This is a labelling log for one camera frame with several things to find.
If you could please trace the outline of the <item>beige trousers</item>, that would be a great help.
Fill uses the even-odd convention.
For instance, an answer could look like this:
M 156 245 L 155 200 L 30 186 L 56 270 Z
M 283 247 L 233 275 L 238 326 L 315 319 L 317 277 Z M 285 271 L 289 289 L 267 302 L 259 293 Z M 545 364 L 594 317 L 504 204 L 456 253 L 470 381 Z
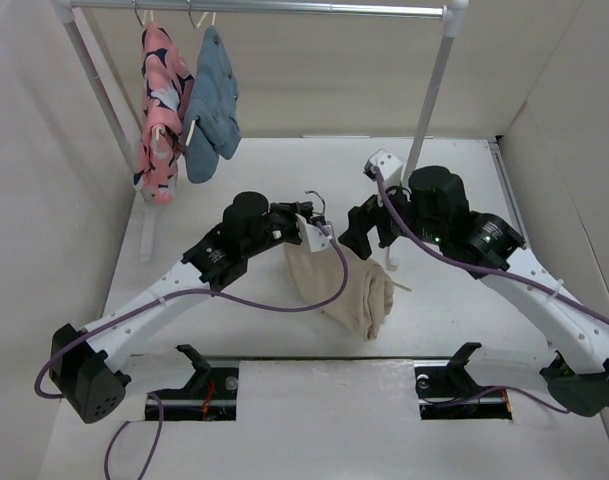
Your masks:
M 289 279 L 305 303 L 338 298 L 321 310 L 365 341 L 377 338 L 394 305 L 395 285 L 375 260 L 359 259 L 343 246 L 341 261 L 332 248 L 311 253 L 304 246 L 283 248 Z

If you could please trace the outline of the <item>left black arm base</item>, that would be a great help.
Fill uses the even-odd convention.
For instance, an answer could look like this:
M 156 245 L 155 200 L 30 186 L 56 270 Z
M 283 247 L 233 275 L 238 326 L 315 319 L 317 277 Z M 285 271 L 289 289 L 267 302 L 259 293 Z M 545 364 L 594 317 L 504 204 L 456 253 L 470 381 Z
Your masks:
M 194 347 L 178 345 L 170 379 L 153 391 L 160 399 L 165 421 L 234 421 L 237 412 L 240 362 L 231 358 L 208 359 Z

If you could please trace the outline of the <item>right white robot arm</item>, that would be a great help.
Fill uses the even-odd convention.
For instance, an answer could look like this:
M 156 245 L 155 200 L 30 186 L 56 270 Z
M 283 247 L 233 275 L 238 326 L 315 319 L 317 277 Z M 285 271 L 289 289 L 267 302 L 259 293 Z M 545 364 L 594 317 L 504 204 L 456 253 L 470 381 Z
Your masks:
M 609 319 L 581 304 L 540 264 L 524 238 L 502 218 L 470 209 L 461 178 L 443 166 L 414 171 L 408 185 L 389 186 L 381 167 L 364 173 L 377 194 L 348 213 L 339 241 L 359 258 L 405 237 L 436 260 L 467 272 L 517 308 L 555 356 L 539 369 L 564 412 L 592 417 L 609 408 Z

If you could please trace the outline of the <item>wooden hanger under denim shorts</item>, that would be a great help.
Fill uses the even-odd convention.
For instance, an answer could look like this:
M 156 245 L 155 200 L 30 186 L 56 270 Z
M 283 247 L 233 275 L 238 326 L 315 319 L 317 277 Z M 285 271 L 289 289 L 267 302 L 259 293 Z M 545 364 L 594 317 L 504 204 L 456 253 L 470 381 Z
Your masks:
M 200 28 L 203 26 L 204 22 L 206 21 L 207 17 L 209 15 L 212 16 L 212 22 L 211 24 L 215 23 L 215 19 L 216 19 L 216 14 L 214 12 L 209 12 L 209 11 L 205 11 L 201 14 L 201 16 L 199 17 L 198 20 L 195 20 L 193 18 L 193 8 L 192 8 L 192 1 L 188 0 L 187 1 L 187 14 L 191 23 L 191 26 L 193 27 L 194 30 L 199 31 Z M 194 81 L 194 85 L 193 85 L 193 90 L 191 93 L 191 97 L 188 103 L 188 129 L 186 132 L 186 136 L 185 136 L 185 146 L 189 147 L 193 137 L 195 136 L 195 131 L 197 129 L 197 122 L 200 119 L 200 114 L 198 113 L 198 107 L 197 107 L 197 94 L 198 94 L 198 90 L 197 87 L 199 86 L 198 84 L 198 75 L 195 75 L 195 81 Z

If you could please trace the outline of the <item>metal clothes rack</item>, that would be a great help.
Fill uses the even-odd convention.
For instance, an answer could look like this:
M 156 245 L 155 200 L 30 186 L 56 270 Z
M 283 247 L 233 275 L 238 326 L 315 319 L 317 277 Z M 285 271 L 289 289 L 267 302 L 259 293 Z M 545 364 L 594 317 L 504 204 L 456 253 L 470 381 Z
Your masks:
M 183 11 L 187 14 L 187 1 L 137 1 L 142 10 L 154 11 Z M 443 25 L 443 32 L 438 53 L 432 70 L 432 75 L 424 97 L 423 106 L 413 137 L 413 143 L 405 164 L 402 179 L 409 178 L 416 168 L 420 152 L 426 137 L 428 126 L 436 104 L 440 86 L 446 70 L 446 65 L 457 37 L 464 14 L 468 7 L 465 1 L 451 1 L 442 7 L 413 7 L 413 6 L 384 6 L 384 5 L 353 5 L 337 3 L 301 2 L 301 1 L 192 1 L 193 14 L 205 12 L 219 13 L 292 13 L 308 15 L 353 15 L 400 17 L 438 20 Z M 133 178 L 136 167 L 138 148 L 133 149 L 120 124 L 109 95 L 95 67 L 93 59 L 85 44 L 84 38 L 76 23 L 75 9 L 103 8 L 131 10 L 134 15 L 133 1 L 55 1 L 53 10 L 62 23 L 75 53 L 85 71 L 97 102 L 113 133 L 124 160 L 129 166 Z M 148 208 L 144 215 L 144 226 L 140 242 L 140 255 L 149 259 L 153 251 L 156 224 L 156 204 L 152 197 L 140 191 Z

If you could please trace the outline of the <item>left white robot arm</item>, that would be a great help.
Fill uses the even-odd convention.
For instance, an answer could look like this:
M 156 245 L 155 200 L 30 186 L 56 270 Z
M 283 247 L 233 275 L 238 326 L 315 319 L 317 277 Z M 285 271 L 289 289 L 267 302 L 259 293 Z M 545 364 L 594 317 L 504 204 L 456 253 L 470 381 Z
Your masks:
M 221 295 L 243 276 L 251 258 L 283 243 L 323 237 L 326 220 L 310 201 L 271 203 L 253 191 L 236 195 L 221 221 L 159 280 L 122 308 L 77 330 L 52 337 L 51 381 L 86 424 L 111 414 L 130 395 L 201 394 L 210 366 L 188 344 L 170 355 L 143 355 L 157 332 L 199 303 Z

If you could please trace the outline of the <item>wooden hanger under pink shorts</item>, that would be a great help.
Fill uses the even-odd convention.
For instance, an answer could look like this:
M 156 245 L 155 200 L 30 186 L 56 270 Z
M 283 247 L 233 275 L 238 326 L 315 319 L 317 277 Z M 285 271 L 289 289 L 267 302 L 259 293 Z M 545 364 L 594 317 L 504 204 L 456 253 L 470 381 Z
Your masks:
M 154 102 L 153 90 L 155 89 L 155 72 L 157 70 L 157 50 L 159 47 L 158 42 L 158 29 L 157 24 L 154 22 L 151 10 L 142 10 L 139 7 L 137 1 L 133 1 L 133 9 L 136 15 L 136 19 L 140 22 L 142 27 L 141 32 L 141 47 L 142 47 L 142 61 L 141 61 L 141 77 L 142 77 L 142 131 L 141 131 L 141 143 L 144 144 L 150 137 L 151 120 L 150 115 L 153 110 L 152 104 Z

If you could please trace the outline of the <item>blue denim shorts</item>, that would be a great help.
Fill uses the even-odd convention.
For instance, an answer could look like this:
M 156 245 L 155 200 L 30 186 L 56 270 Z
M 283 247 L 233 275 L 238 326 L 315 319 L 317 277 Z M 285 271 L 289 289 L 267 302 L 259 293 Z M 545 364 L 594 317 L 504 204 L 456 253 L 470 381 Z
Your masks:
M 209 181 L 221 158 L 231 159 L 241 141 L 238 82 L 217 28 L 205 30 L 195 82 L 184 118 L 185 165 L 193 184 Z

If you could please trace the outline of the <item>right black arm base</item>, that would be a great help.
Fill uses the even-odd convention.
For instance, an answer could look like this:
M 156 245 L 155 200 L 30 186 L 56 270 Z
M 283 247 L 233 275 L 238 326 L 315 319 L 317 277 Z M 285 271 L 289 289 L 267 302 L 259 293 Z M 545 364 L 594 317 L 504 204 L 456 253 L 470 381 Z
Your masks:
M 467 342 L 448 360 L 414 367 L 415 391 L 422 420 L 511 420 L 505 390 L 478 397 L 489 386 L 478 384 L 466 370 L 482 345 Z

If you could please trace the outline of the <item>pink floral shorts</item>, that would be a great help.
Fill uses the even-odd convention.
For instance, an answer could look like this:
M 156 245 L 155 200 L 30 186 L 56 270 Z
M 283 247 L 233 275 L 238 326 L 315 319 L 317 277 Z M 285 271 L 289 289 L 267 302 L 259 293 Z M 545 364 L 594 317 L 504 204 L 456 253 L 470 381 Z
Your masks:
M 142 33 L 142 133 L 134 186 L 158 205 L 174 199 L 178 159 L 184 152 L 184 117 L 193 75 L 167 31 L 156 21 Z

